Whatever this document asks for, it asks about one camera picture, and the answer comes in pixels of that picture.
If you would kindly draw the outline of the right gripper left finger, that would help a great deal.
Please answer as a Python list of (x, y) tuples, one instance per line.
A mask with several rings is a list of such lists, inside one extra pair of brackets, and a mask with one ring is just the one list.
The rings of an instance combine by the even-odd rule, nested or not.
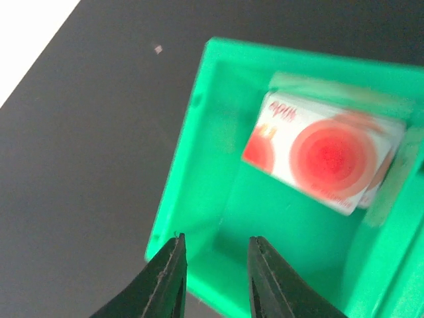
[(118, 295), (92, 317), (183, 317), (186, 301), (185, 235), (170, 238)]

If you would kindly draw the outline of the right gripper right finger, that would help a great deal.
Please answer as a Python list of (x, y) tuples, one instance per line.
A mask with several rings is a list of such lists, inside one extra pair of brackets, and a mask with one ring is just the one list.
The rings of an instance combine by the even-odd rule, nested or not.
[(313, 290), (262, 236), (250, 237), (247, 256), (252, 317), (344, 317)]

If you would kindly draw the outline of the red dotted card from holder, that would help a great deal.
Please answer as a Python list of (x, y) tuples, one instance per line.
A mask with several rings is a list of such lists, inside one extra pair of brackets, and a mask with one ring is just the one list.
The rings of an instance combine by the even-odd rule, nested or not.
[(365, 209), (370, 206), (372, 200), (375, 197), (376, 191), (378, 190), (382, 181), (385, 178), (385, 175), (388, 171), (388, 168), (390, 167), (390, 164), (392, 163), (393, 158), (394, 158), (394, 151), (391, 150), (389, 151), (388, 155), (385, 157), (384, 161), (382, 162), (382, 165), (378, 168), (376, 175), (374, 176), (373, 180), (368, 186), (368, 189), (365, 191), (364, 195), (362, 196), (358, 204), (360, 208)]

